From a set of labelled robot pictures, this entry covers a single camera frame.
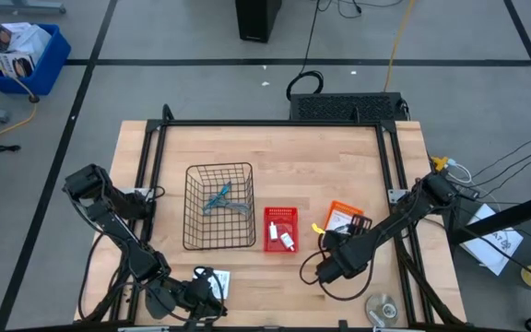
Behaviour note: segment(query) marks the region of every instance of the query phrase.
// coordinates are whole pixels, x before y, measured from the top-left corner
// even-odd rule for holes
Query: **blue bin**
[[[32,75],[20,78],[19,80],[35,95],[45,96],[53,89],[54,81],[59,77],[65,60],[71,52],[71,46],[66,42],[65,37],[63,37],[57,25],[39,24],[39,26],[51,34],[51,39],[48,45],[46,45]],[[16,81],[12,78],[5,77],[1,71],[0,91],[4,93],[28,94]]]

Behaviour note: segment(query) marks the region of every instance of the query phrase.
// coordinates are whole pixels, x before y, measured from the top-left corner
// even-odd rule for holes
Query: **wooden tabletop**
[[[113,183],[118,188],[134,186],[145,125],[142,121],[122,124],[111,170]],[[411,185],[413,179],[430,171],[425,144],[419,123],[397,123],[397,129]],[[385,138],[395,183],[390,138]],[[187,251],[182,246],[186,169],[191,165],[224,162],[249,162],[253,166],[257,241],[249,248]],[[146,184],[151,164],[147,167]],[[371,326],[364,303],[369,296],[380,292],[395,299],[398,326],[407,325],[392,240],[376,251],[371,286],[354,301],[335,301],[317,285],[303,284],[298,275],[303,260],[317,250],[317,234],[312,231],[311,223],[324,224],[332,200],[362,208],[375,223],[388,216],[373,128],[169,127],[159,185],[165,188],[166,195],[158,200],[150,244],[165,254],[172,268],[171,276],[190,279],[193,268],[200,265],[231,273],[230,292],[225,303],[229,315],[218,320],[217,326],[337,326],[339,319],[347,319],[349,326]],[[264,207],[298,208],[300,250],[297,254],[263,253]],[[421,222],[418,234],[429,283],[454,315],[466,320],[444,230]],[[102,239],[91,261],[83,302],[86,313],[105,294],[119,257],[116,246]],[[305,278],[313,277],[317,263],[318,259],[313,259],[305,268]],[[351,280],[338,279],[328,285],[328,289],[338,296],[349,296],[362,287],[367,276],[368,271],[365,271]],[[419,290],[413,279],[411,284],[417,319],[423,321]],[[144,297],[140,300],[138,325],[181,324],[170,317],[161,321],[152,319],[145,309]]]

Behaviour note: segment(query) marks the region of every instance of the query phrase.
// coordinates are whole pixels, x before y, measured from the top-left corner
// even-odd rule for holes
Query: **black wire basket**
[[[220,206],[208,208],[220,195]],[[195,165],[185,173],[183,247],[205,250],[255,244],[254,173],[247,162]]]

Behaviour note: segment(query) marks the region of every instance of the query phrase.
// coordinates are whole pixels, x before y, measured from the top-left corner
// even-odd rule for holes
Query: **red basket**
[[[277,240],[270,241],[269,225],[273,222],[277,228]],[[264,251],[267,253],[290,253],[299,251],[299,211],[295,207],[265,207],[264,208]],[[280,236],[287,233],[294,241],[294,251],[286,249]]]

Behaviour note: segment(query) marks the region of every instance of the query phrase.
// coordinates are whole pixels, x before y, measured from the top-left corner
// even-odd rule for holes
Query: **black metal frame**
[[[157,142],[157,150],[155,152],[155,158],[153,160],[153,168],[151,171],[151,180],[149,187],[156,188],[159,183],[159,170],[162,162],[163,150],[165,147],[165,139],[169,126],[357,126],[357,127],[372,127],[376,131],[376,138],[378,141],[378,148],[380,154],[380,162],[383,169],[383,180],[387,194],[387,204],[389,208],[392,207],[390,200],[388,199],[388,190],[393,188],[391,179],[390,167],[388,162],[388,156],[386,153],[386,145],[384,140],[384,131],[388,132],[391,140],[391,147],[395,156],[395,166],[398,179],[398,186],[401,189],[407,189],[407,179],[405,176],[405,167],[401,156],[400,146],[398,142],[398,135],[395,128],[394,121],[381,121],[381,122],[353,122],[353,121],[293,121],[293,120],[174,120],[171,111],[167,105],[163,107],[163,118],[159,120],[148,120],[145,130],[145,138],[143,140],[143,146],[141,150],[140,161],[138,164],[138,171],[136,174],[136,187],[144,186],[144,178],[146,172],[146,166],[148,164],[148,156],[151,149],[151,140],[155,132],[159,132],[159,139]],[[151,217],[143,220],[142,231],[140,233],[140,239],[144,243],[148,243],[151,239],[154,222],[154,211]],[[128,226],[134,230],[136,226],[135,220],[129,220]],[[423,273],[423,263],[421,259],[421,253],[419,248],[419,238],[414,228],[409,228],[410,231],[409,242],[411,252],[415,261],[415,265],[419,272]],[[395,237],[395,249],[397,252],[406,251],[406,247],[403,239]],[[123,270],[118,279],[128,279],[128,271]],[[407,315],[407,323],[410,328],[419,328],[427,331],[474,331],[474,332],[504,332],[505,330],[482,328],[472,326],[451,326],[451,325],[439,325],[434,324],[432,309],[426,296],[421,292],[421,303],[423,307],[423,313],[425,322],[419,323],[415,317],[415,310],[413,304],[413,298],[411,294],[411,286],[409,283],[409,274],[407,269],[399,262],[399,277],[401,281],[401,287],[403,291],[403,298],[405,304],[405,310]],[[136,322],[136,310],[138,305],[138,290],[133,289],[131,298],[129,301],[129,307],[127,317],[125,320],[119,319],[120,312],[120,300],[117,300],[112,304],[110,322],[102,323],[80,323],[72,326],[48,326],[46,330],[58,330],[58,331],[86,331],[95,330],[96,326],[99,329],[116,330],[118,327],[135,326]],[[182,330],[182,326],[170,326],[170,330],[179,331]],[[279,330],[283,328],[284,331],[372,331],[372,328],[350,328],[346,321],[338,321],[337,327],[281,327],[281,326],[261,326],[258,327],[266,330]],[[197,330],[204,331],[255,331],[256,326],[200,326]],[[39,328],[23,329],[22,331],[40,331]]]

